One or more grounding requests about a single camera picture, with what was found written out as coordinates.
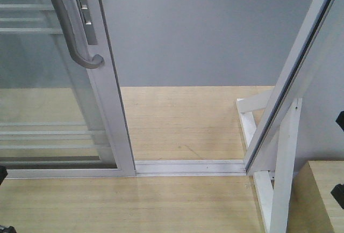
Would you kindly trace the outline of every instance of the glass door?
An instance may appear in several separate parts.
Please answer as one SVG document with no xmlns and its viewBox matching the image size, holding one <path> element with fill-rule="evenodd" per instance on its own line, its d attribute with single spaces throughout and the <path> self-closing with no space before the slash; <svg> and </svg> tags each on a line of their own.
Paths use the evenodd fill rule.
<svg viewBox="0 0 344 233">
<path fill-rule="evenodd" d="M 134 174 L 101 0 L 0 0 L 0 49 L 10 176 Z"/>
</svg>

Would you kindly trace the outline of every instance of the metal door handle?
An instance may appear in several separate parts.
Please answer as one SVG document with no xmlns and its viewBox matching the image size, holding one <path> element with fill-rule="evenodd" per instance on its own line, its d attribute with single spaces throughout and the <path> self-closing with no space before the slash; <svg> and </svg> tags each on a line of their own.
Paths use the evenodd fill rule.
<svg viewBox="0 0 344 233">
<path fill-rule="evenodd" d="M 66 40 L 66 44 L 70 53 L 71 58 L 78 63 L 79 65 L 83 66 L 84 68 L 94 69 L 98 68 L 103 62 L 104 59 L 99 54 L 96 54 L 90 60 L 85 59 L 77 50 L 76 40 L 73 32 L 73 28 L 71 26 L 71 22 L 67 13 L 67 9 L 63 3 L 63 0 L 51 0 L 58 16 L 62 32 L 64 35 L 64 39 Z"/>
</svg>

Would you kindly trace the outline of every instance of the floor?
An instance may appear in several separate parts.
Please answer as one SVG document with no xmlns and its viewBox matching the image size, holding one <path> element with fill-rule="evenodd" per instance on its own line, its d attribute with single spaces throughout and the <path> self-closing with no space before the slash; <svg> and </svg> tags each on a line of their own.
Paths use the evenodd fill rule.
<svg viewBox="0 0 344 233">
<path fill-rule="evenodd" d="M 96 148 L 78 148 L 94 144 L 87 134 L 76 135 L 70 140 L 66 136 L 53 138 L 40 134 L 44 131 L 83 132 L 88 130 L 71 88 L 0 89 L 0 96 L 0 132 L 21 133 L 2 136 L 1 158 L 42 157 L 44 161 L 43 157 L 63 159 L 63 157 L 73 156 L 98 156 Z M 20 148 L 28 145 L 31 148 Z"/>
<path fill-rule="evenodd" d="M 0 224 L 40 232 L 263 232 L 249 177 L 6 179 Z"/>
<path fill-rule="evenodd" d="M 269 88 L 122 88 L 135 159 L 242 159 L 235 100 Z M 6 179 L 0 224 L 48 233 L 264 232 L 249 177 Z"/>
<path fill-rule="evenodd" d="M 135 160 L 243 159 L 235 101 L 271 87 L 122 87 Z"/>
</svg>

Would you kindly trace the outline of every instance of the black object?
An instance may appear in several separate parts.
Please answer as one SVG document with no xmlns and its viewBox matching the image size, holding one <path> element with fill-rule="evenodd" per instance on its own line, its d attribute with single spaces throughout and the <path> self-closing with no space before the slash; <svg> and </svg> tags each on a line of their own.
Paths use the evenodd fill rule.
<svg viewBox="0 0 344 233">
<path fill-rule="evenodd" d="M 7 177 L 7 175 L 8 173 L 7 173 L 6 167 L 0 166 L 0 185 L 2 181 L 4 181 L 4 179 Z"/>
<path fill-rule="evenodd" d="M 17 233 L 14 227 L 9 226 L 8 228 L 0 226 L 0 233 Z"/>
<path fill-rule="evenodd" d="M 344 131 L 344 111 L 339 113 L 338 118 L 335 120 L 340 128 Z"/>
<path fill-rule="evenodd" d="M 344 209 L 344 185 L 341 185 L 341 184 L 336 185 L 332 189 L 331 195 L 335 198 L 337 203 L 339 203 L 340 207 Z"/>
</svg>

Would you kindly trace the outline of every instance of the wooden stand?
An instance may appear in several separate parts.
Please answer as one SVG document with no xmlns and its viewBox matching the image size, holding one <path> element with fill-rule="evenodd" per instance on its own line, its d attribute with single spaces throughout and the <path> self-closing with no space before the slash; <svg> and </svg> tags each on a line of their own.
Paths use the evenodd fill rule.
<svg viewBox="0 0 344 233">
<path fill-rule="evenodd" d="M 297 210 L 303 210 L 307 229 L 312 233 L 344 232 L 344 210 L 331 195 L 344 182 L 344 161 L 309 161 L 293 181 Z"/>
</svg>

